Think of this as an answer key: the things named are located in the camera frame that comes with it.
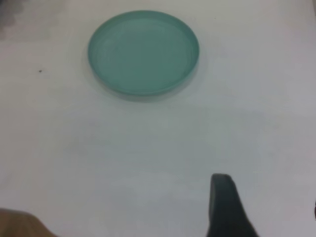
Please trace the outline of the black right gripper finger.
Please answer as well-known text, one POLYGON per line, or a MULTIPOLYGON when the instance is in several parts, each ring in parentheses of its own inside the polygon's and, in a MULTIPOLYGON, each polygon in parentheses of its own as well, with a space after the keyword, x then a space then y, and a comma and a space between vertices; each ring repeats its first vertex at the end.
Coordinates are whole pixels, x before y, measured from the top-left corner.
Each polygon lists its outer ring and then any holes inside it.
POLYGON ((213 174, 210 182, 208 237, 256 237, 237 187, 227 174, 213 174))

